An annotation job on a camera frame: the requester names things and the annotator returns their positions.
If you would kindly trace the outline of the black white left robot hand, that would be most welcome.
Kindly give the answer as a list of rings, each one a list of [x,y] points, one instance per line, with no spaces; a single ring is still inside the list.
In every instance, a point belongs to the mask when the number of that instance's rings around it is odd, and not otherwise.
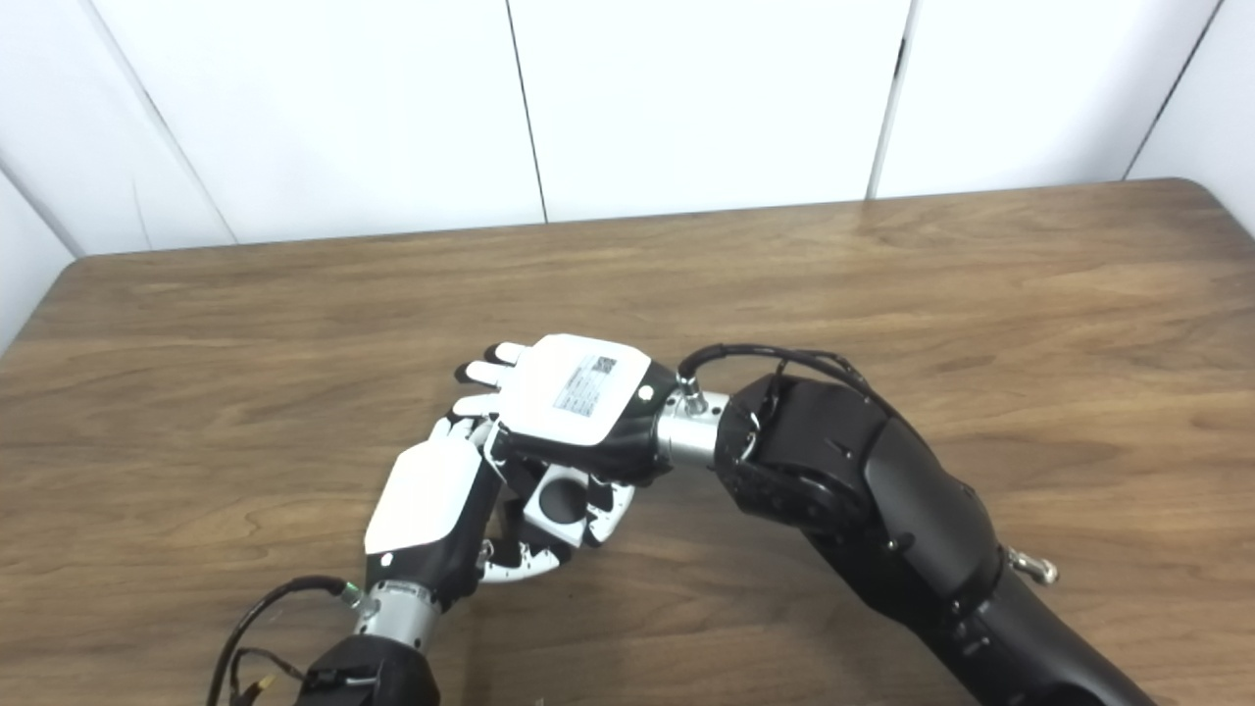
[[[442,419],[394,461],[366,525],[373,599],[409,593],[446,611],[483,582],[532,581],[584,545],[589,477],[489,456],[488,420]]]

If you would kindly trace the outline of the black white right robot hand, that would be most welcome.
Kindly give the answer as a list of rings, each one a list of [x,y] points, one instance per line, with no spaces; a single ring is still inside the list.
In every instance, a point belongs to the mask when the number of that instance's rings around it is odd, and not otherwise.
[[[676,393],[676,372],[640,349],[574,334],[536,344],[494,344],[454,372],[484,393],[458,398],[458,419],[489,419],[493,460],[526,459],[589,477],[584,542],[606,540],[638,487],[671,465],[659,450],[658,420]]]

